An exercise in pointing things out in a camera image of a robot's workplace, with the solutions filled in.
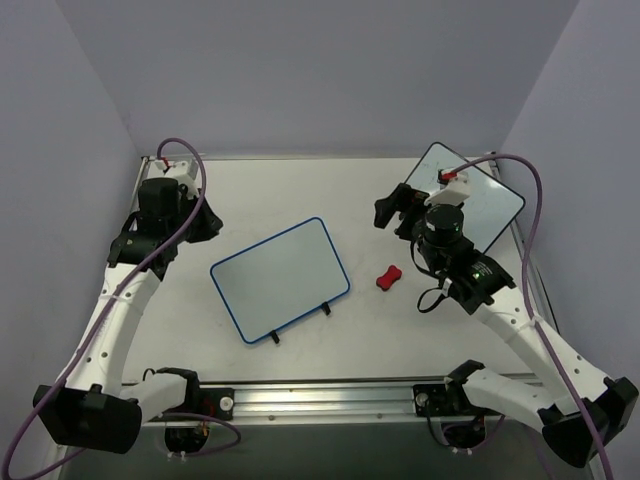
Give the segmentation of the red whiteboard eraser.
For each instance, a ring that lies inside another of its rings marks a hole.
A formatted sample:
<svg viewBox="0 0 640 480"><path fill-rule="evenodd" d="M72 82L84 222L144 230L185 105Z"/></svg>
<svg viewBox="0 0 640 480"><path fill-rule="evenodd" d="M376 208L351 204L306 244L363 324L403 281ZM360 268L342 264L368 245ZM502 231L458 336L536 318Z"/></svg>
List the red whiteboard eraser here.
<svg viewBox="0 0 640 480"><path fill-rule="evenodd" d="M387 270L379 276L375 284L382 291L390 290L393 285L403 276L403 271L395 265L390 265Z"/></svg>

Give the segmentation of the blue framed whiteboard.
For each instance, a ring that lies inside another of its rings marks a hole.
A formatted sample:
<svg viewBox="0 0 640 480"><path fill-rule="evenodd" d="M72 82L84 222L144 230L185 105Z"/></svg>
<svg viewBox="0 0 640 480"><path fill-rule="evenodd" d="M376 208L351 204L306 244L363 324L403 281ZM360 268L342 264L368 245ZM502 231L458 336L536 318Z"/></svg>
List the blue framed whiteboard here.
<svg viewBox="0 0 640 480"><path fill-rule="evenodd" d="M211 279L247 345L322 311L351 282L325 222L311 217L214 263Z"/></svg>

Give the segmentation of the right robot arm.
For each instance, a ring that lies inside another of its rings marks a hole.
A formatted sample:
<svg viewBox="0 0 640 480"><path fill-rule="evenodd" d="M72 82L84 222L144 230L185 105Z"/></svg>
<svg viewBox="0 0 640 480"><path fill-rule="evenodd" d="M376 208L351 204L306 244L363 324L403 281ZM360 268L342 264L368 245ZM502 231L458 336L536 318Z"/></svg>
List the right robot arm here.
<svg viewBox="0 0 640 480"><path fill-rule="evenodd" d="M628 424L639 398L626 377L612 378L589 363L537 313L497 261L463 234L463 194L435 195L400 183L374 204L374 225L394 215L396 235L421 256L422 273L437 280L442 299L456 302L493 331L537 377L523 383L468 360L445 378L444 400L455 412L486 409L540 432L564 462L583 468Z"/></svg>

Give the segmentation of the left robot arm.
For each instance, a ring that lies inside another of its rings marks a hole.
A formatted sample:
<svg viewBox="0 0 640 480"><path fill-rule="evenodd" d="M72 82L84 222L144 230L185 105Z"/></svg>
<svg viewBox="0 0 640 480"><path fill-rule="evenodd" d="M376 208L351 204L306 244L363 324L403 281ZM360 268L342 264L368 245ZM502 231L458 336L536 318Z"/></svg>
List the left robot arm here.
<svg viewBox="0 0 640 480"><path fill-rule="evenodd" d="M123 372L179 244L208 241L223 223L187 178L145 180L137 197L137 210L111 243L102 292L76 353L56 384L41 385L34 395L38 417L59 445L124 454L149 420L166 412L190 419L201 409L192 370L163 367L128 388Z"/></svg>

